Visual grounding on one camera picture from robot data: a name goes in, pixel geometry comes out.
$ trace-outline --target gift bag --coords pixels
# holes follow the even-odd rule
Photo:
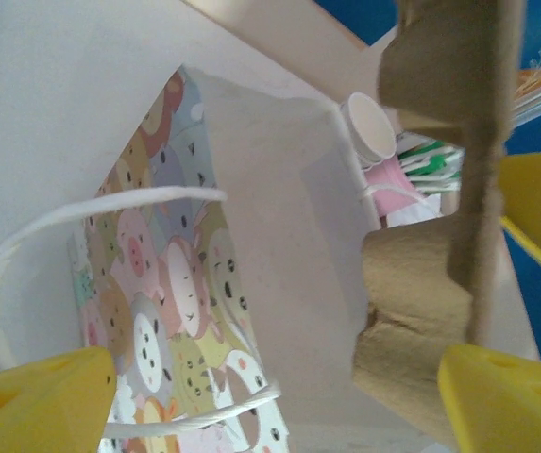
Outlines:
[[[183,67],[162,88],[97,196],[216,186],[198,88]],[[69,242],[85,345],[111,353],[110,422],[187,419],[268,385],[219,202],[183,198],[86,218]],[[275,401],[183,434],[105,439],[100,452],[288,451]]]

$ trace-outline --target white rope handle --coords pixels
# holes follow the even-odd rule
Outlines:
[[[0,244],[0,288],[4,273],[16,253],[21,243],[30,235],[41,231],[46,227],[80,220],[91,215],[101,214],[114,210],[123,210],[127,208],[136,208],[141,205],[161,203],[165,201],[176,200],[180,198],[194,198],[207,201],[226,201],[227,196],[223,191],[217,189],[202,189],[196,187],[158,187],[154,189],[137,189],[115,193],[111,195],[95,198],[94,200],[83,201],[70,205],[65,205],[35,219],[15,233],[8,236]],[[260,367],[262,362],[259,353],[253,343],[247,338],[244,330],[236,322],[234,313],[232,313],[228,304],[225,305],[228,315],[239,329],[245,343],[251,353],[255,356]],[[18,366],[18,361],[12,353],[8,338],[0,325],[0,368],[8,369]],[[197,417],[191,417],[170,423],[151,423],[151,424],[122,424],[108,423],[104,432],[106,438],[129,439],[133,437],[160,437],[178,434],[180,432],[204,428],[209,425],[220,423],[231,417],[236,417],[246,411],[256,409],[259,406],[277,399],[280,396],[280,388],[276,381],[265,387],[260,392],[251,396],[247,401],[239,404],[233,404],[223,409],[212,411]]]
[[[189,417],[170,423],[107,423],[103,437],[107,439],[131,439],[134,437],[172,436],[185,431],[201,429],[220,423],[227,418],[236,417],[277,399],[280,388],[276,381],[257,392],[243,403],[233,404],[223,409],[207,412],[196,417]]]
[[[14,253],[28,236],[46,227],[64,224],[100,214],[141,205],[161,203],[179,198],[195,198],[199,200],[225,201],[226,193],[217,189],[201,189],[196,187],[158,187],[154,189],[137,189],[122,193],[106,195],[93,200],[64,205],[47,212],[41,217],[23,226],[8,236],[0,244],[0,288],[2,279]],[[18,361],[9,347],[8,338],[0,325],[0,368],[2,370],[18,366]]]

